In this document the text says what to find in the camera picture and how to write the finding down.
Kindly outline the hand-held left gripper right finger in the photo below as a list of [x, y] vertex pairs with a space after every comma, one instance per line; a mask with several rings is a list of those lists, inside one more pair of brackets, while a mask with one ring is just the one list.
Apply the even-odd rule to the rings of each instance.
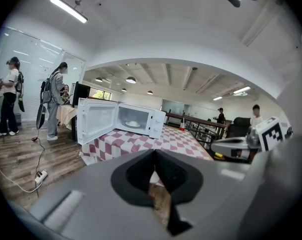
[[263, 156], [251, 165], [155, 151], [156, 172], [171, 195], [171, 215], [159, 240], [253, 240], [255, 196]]

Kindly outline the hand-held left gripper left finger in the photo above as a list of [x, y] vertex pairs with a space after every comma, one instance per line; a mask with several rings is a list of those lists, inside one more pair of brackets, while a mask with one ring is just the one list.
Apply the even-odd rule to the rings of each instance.
[[167, 152], [152, 149], [85, 166], [44, 193], [30, 214], [45, 239], [168, 240], [148, 189], [152, 174], [170, 166]]

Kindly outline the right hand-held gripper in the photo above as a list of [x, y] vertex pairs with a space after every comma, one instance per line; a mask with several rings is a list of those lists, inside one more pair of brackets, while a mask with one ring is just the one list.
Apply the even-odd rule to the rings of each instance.
[[246, 137], [230, 137], [213, 142], [211, 150], [232, 159], [248, 159], [259, 150], [272, 150], [283, 140], [280, 119], [271, 117], [250, 127]]

